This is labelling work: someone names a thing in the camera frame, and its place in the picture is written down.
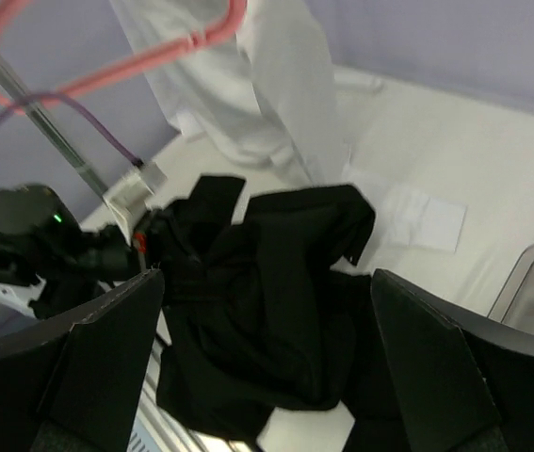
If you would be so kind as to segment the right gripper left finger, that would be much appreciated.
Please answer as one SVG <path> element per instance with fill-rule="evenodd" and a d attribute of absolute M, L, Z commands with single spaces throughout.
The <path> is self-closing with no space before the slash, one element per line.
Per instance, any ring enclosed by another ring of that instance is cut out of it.
<path fill-rule="evenodd" d="M 124 451 L 164 294 L 149 270 L 0 338 L 0 451 Z"/>

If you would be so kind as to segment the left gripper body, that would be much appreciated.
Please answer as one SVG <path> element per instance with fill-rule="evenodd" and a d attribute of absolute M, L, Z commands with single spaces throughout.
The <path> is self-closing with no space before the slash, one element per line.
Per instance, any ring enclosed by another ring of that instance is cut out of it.
<path fill-rule="evenodd" d="M 177 252 L 173 220 L 171 209 L 154 209 L 134 227 L 131 247 L 141 271 L 171 266 Z"/>

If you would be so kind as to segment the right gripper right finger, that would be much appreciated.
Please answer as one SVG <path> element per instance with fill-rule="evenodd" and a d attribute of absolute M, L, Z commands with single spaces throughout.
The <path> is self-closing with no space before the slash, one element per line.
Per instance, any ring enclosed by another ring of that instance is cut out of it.
<path fill-rule="evenodd" d="M 345 276 L 348 451 L 534 451 L 534 334 L 396 274 Z"/>

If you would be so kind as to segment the black shirt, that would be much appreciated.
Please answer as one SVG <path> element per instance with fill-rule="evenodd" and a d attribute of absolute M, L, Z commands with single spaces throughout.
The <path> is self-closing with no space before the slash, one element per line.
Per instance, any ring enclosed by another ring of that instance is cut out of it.
<path fill-rule="evenodd" d="M 157 406 L 186 428 L 257 437 L 275 409 L 344 403 L 366 428 L 398 418 L 376 339 L 370 280 L 357 264 L 376 214 L 351 185 L 253 196 L 245 182 L 204 175 L 171 203 L 161 234 L 163 312 Z"/>

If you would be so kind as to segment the white shirt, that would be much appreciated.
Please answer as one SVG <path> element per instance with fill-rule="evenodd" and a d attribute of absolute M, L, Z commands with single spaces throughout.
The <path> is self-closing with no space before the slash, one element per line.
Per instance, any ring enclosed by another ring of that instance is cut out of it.
<path fill-rule="evenodd" d="M 463 206 L 369 176 L 350 165 L 336 91 L 365 93 L 380 80 L 336 68 L 325 33 L 302 1 L 251 1 L 222 44 L 146 75 L 168 123 L 206 134 L 231 161 L 295 184 L 354 182 L 382 210 L 378 231 L 398 246 L 454 251 Z"/>

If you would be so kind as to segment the pink hanger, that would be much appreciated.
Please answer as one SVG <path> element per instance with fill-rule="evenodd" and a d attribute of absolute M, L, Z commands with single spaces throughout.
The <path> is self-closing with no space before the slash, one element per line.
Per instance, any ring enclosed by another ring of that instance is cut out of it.
<path fill-rule="evenodd" d="M 231 40 L 245 1 L 0 1 L 0 54 L 32 89 L 82 97 Z"/>

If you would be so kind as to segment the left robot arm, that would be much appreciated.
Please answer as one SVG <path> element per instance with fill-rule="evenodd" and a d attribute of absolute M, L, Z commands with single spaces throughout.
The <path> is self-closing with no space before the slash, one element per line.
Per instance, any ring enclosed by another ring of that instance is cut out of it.
<path fill-rule="evenodd" d="M 0 189 L 0 283 L 32 287 L 40 294 L 27 302 L 45 320 L 101 296 L 105 284 L 133 278 L 160 260 L 165 237 L 174 237 L 170 209 L 144 213 L 125 240 L 108 224 L 82 230 L 56 192 L 32 184 Z"/>

